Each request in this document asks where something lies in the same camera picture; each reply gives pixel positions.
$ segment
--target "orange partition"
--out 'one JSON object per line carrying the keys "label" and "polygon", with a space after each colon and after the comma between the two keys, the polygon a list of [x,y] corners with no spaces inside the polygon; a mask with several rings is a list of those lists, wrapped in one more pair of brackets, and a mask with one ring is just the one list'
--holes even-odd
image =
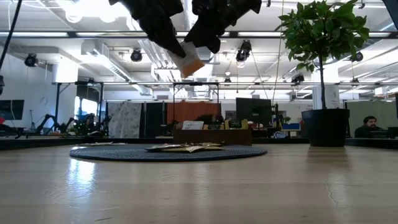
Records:
{"label": "orange partition", "polygon": [[[218,107],[220,104],[217,103],[206,103],[206,102],[186,102],[182,101],[175,103],[175,120],[182,121],[193,121],[200,115],[204,114],[218,114]],[[173,121],[173,103],[167,104],[167,124]]]}

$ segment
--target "black plant pot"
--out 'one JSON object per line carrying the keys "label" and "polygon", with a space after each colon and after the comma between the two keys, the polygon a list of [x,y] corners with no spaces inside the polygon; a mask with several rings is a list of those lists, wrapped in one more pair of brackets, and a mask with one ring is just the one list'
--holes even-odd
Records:
{"label": "black plant pot", "polygon": [[311,146],[343,147],[345,145],[349,110],[304,111],[302,118]]}

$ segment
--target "man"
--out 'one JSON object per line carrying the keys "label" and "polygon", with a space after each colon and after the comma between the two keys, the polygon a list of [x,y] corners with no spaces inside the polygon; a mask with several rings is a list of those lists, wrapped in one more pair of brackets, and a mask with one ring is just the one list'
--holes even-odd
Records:
{"label": "man", "polygon": [[381,131],[377,127],[377,119],[374,116],[367,116],[363,119],[363,125],[355,130],[356,138],[374,138],[374,131]]}

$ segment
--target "potted plant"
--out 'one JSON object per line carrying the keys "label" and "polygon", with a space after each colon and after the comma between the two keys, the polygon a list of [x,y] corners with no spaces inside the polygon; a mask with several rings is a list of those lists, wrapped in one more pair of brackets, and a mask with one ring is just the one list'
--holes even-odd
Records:
{"label": "potted plant", "polygon": [[290,118],[290,117],[285,117],[285,123],[286,123],[286,124],[289,124],[289,122],[290,122],[291,119],[292,119],[292,118]]}
{"label": "potted plant", "polygon": [[353,14],[356,1],[328,5],[324,0],[306,6],[298,2],[297,12],[279,17],[282,22],[276,30],[283,29],[289,60],[300,61],[297,70],[320,71],[322,110],[302,112],[312,146],[341,147],[345,143],[349,110],[326,108],[323,66],[329,56],[339,60],[350,53],[355,57],[357,48],[369,38],[366,16]]}

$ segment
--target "computer monitor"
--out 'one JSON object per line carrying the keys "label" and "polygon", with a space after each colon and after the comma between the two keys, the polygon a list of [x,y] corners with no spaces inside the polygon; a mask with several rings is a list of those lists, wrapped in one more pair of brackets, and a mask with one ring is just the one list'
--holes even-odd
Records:
{"label": "computer monitor", "polygon": [[0,117],[3,117],[5,120],[22,120],[24,103],[24,100],[0,100]]}
{"label": "computer monitor", "polygon": [[237,98],[236,117],[238,120],[247,119],[268,126],[269,123],[272,123],[271,100]]}

